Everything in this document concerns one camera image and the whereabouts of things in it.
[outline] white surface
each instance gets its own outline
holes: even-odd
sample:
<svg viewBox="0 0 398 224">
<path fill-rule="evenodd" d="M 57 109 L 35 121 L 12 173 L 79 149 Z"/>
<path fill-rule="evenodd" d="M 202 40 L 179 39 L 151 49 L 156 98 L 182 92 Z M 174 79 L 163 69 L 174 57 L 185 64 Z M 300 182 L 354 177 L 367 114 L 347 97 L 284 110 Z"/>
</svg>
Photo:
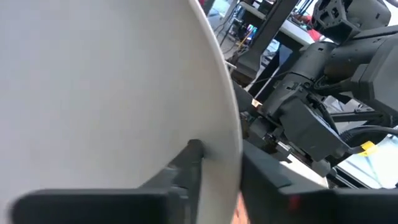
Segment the white surface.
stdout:
<svg viewBox="0 0 398 224">
<path fill-rule="evenodd" d="M 229 223 L 238 111 L 196 0 L 3 0 L 0 30 L 0 223 L 32 190 L 138 187 L 193 138 L 198 223 Z"/>
<path fill-rule="evenodd" d="M 260 19 L 264 19 L 266 16 L 258 11 L 255 7 L 249 5 L 246 2 L 241 2 L 239 3 L 243 8 L 245 8 L 247 11 L 251 12 L 253 15 L 257 16 Z M 292 39 L 296 40 L 300 44 L 307 46 L 312 43 L 314 43 L 313 39 L 311 38 L 310 34 L 308 34 L 305 30 L 299 28 L 296 26 L 294 23 L 285 20 L 285 22 L 282 24 L 282 27 L 280 27 L 281 32 L 284 34 L 288 35 Z"/>
<path fill-rule="evenodd" d="M 314 183 L 317 183 L 321 186 L 328 188 L 328 181 L 326 178 L 319 176 L 316 172 L 314 172 L 309 167 L 307 167 L 305 164 L 300 162 L 293 155 L 290 155 L 288 157 L 288 159 L 290 159 L 292 162 L 291 163 L 281 162 L 281 164 L 286 166 L 290 170 L 302 175 L 303 177 L 307 178 L 308 180 L 311 180 Z"/>
</svg>

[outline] white disc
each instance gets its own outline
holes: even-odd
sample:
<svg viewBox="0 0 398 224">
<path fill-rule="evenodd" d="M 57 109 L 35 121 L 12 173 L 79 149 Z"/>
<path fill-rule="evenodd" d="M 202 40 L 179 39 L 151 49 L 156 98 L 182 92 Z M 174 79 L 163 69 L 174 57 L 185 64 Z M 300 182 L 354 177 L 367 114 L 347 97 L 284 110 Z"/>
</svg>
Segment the white disc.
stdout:
<svg viewBox="0 0 398 224">
<path fill-rule="evenodd" d="M 0 223 L 38 189 L 134 188 L 207 146 L 199 223 L 229 223 L 238 111 L 196 0 L 0 1 Z"/>
</svg>

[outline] black cable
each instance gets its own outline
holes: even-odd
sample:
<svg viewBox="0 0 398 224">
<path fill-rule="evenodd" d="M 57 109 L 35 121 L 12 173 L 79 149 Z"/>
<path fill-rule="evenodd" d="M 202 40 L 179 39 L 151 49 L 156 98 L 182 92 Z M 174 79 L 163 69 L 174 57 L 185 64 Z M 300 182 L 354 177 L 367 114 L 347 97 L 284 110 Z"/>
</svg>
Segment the black cable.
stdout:
<svg viewBox="0 0 398 224">
<path fill-rule="evenodd" d="M 308 96 L 308 99 L 314 104 L 316 108 L 318 108 L 319 112 L 321 112 L 322 114 L 323 119 L 329 124 L 330 128 L 333 129 L 336 133 L 338 133 L 336 124 L 326 106 L 312 94 Z"/>
<path fill-rule="evenodd" d="M 357 134 L 362 134 L 362 133 L 384 133 L 384 134 L 392 134 L 394 136 L 398 136 L 398 130 L 396 130 L 394 128 L 388 128 L 388 127 L 382 127 L 382 126 L 376 126 L 376 125 L 359 126 L 359 127 L 347 130 L 344 133 L 347 133 L 351 136 L 355 136 Z"/>
</svg>

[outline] yellow tag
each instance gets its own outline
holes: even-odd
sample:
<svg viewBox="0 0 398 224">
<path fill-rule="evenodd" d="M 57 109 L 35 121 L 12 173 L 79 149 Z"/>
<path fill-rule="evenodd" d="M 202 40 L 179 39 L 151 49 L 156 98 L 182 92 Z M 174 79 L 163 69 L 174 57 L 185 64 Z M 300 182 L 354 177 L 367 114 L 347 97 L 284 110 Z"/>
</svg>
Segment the yellow tag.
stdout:
<svg viewBox="0 0 398 224">
<path fill-rule="evenodd" d="M 361 145 L 361 147 L 363 148 L 363 150 L 365 150 L 364 152 L 359 153 L 358 155 L 360 156 L 369 156 L 373 153 L 375 153 L 379 148 L 377 145 L 375 145 L 373 142 L 371 141 L 367 141 L 364 144 Z"/>
</svg>

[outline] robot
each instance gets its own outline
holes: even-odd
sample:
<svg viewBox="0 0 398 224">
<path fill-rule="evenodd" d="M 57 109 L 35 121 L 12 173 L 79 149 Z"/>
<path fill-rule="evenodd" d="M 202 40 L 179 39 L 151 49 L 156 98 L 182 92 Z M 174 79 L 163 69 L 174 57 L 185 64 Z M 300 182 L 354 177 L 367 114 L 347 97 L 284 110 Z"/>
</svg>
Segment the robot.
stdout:
<svg viewBox="0 0 398 224">
<path fill-rule="evenodd" d="M 349 155 L 363 152 L 365 140 L 398 135 L 392 128 L 398 124 L 398 26 L 387 27 L 390 18 L 381 0 L 320 0 L 312 24 L 334 43 L 302 49 L 275 76 L 279 84 L 259 108 L 234 83 L 244 133 L 241 191 L 251 223 L 398 222 L 395 190 L 324 189 L 279 164 L 293 154 L 326 176 Z M 371 116 L 350 119 L 370 121 L 340 133 L 323 104 L 326 96 L 364 103 Z M 140 223 L 195 223 L 203 147 L 191 140 L 138 189 L 26 195 L 12 208 L 14 223 L 127 223 L 131 215 Z"/>
</svg>

